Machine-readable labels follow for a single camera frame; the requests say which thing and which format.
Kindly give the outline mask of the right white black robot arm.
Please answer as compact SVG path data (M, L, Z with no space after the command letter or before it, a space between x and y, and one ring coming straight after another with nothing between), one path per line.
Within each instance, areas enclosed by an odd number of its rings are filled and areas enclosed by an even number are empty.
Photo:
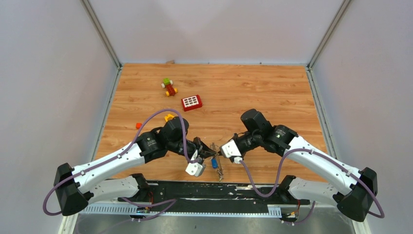
M250 172L248 178L253 190L261 197L270 197L278 193L280 201L291 203L293 200L312 200L335 205L346 217L363 222L373 203L379 209L377 217L383 218L384 212L376 198L377 174L366 167L360 170L347 165L317 149L297 132L284 125L271 125L263 114L250 109L241 115L241 121L247 131L241 136L234 136L220 147L221 154L231 162L244 165L244 156L257 147L295 161L323 177L326 182L316 182L288 175L279 182L281 166L278 167L274 187L267 194L258 190Z

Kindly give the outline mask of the small orange cube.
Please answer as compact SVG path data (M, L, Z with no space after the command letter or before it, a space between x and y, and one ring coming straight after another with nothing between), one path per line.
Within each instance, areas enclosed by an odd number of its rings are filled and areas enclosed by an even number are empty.
M136 123L135 128L136 128L137 130L139 130L139 129L141 128L141 126L142 126L142 123Z

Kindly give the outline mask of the red lego window brick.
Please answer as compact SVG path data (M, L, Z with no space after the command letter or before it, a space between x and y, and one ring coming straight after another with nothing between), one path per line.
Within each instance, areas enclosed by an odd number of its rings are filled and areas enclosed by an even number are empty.
M203 106L203 102L199 95L182 98L181 104L184 112L195 110Z

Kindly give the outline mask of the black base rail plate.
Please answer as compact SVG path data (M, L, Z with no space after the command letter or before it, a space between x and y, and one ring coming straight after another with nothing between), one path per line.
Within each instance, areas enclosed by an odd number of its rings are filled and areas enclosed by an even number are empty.
M150 180L148 185L129 200L138 204L165 201L166 204L151 209L157 212L166 208L170 199L176 199L176 203L168 209L169 212L189 213L267 213L269 205L294 208L311 203L306 199L297 201L292 197L287 198L277 192L264 198L245 183Z

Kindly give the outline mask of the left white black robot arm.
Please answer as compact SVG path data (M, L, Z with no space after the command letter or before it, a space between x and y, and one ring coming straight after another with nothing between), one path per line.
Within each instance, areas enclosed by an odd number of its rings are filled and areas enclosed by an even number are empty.
M88 205L111 198L134 198L144 201L149 196L149 187L142 174L133 174L123 179L112 176L131 167L147 164L164 157L167 152L188 156L186 168L189 175L200 176L205 168L204 160L216 152L200 138L188 140L189 123L178 117L149 132L141 133L121 149L98 160L78 166L61 164L56 170L54 186L60 206L59 214L74 215Z

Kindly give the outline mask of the lego car toy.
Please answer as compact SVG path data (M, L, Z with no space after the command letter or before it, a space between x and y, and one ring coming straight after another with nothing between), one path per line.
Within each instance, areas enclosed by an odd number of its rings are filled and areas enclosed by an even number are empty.
M175 96L178 93L178 90L173 87L173 81L169 78L164 78L161 86L165 89L165 93L167 97Z

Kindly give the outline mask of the yellow triangular toy piece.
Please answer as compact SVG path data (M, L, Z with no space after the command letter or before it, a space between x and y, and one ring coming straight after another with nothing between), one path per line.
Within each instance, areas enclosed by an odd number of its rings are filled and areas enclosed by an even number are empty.
M175 118L174 115L172 115L172 114L167 114L167 115L164 117L164 120L165 120L165 122L168 122L168 121L170 121L170 120L173 120L174 118Z

